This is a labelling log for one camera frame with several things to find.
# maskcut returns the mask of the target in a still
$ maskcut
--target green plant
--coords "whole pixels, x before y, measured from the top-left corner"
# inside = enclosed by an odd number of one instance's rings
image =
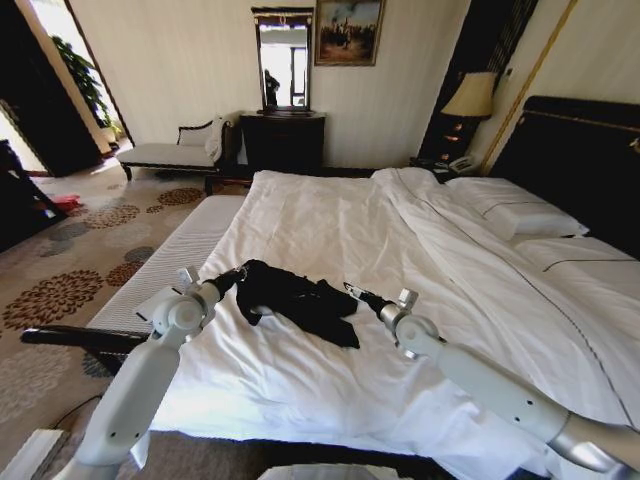
[[[120,133],[120,129],[109,115],[107,105],[102,101],[102,94],[97,88],[100,83],[91,76],[91,71],[96,68],[82,55],[74,52],[70,43],[65,42],[56,35],[52,36],[51,39],[67,65],[69,73],[71,73],[73,80],[80,89],[80,93],[98,125],[102,128],[109,127],[116,134]]]

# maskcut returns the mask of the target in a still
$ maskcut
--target patterned carpet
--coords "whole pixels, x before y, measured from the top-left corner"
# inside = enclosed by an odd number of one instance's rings
[[[0,471],[33,430],[109,382],[80,349],[24,345],[22,329],[86,325],[204,198],[202,176],[134,169],[127,183],[115,160],[34,181],[49,195],[78,194],[84,205],[0,254]]]

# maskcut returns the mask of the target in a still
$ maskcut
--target black cloth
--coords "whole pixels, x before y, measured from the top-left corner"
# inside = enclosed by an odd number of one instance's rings
[[[236,301],[250,325],[255,327],[262,318],[251,310],[266,306],[305,332],[339,347],[360,348],[353,326],[340,318],[355,313],[356,299],[336,290],[325,280],[313,283],[306,277],[270,267],[260,260],[249,260],[243,268],[246,276],[237,283]]]

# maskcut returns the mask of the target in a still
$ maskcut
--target mirror frame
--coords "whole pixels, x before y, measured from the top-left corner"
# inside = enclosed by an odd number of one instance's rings
[[[256,46],[258,49],[258,76],[260,77],[260,96],[262,97],[262,111],[263,112],[308,112],[311,110],[311,58],[313,52],[311,51],[311,39],[313,37],[313,7],[252,7],[253,19],[256,28]],[[264,74],[262,72],[262,56],[260,55],[260,17],[275,17],[275,16],[309,16],[307,20],[307,74],[306,74],[306,90],[307,90],[307,102],[303,107],[289,106],[278,107],[273,105],[267,105],[267,93],[264,89]]]

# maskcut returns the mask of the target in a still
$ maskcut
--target headboard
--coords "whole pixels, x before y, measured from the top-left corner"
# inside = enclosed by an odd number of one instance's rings
[[[640,105],[530,97],[490,172],[640,259]]]

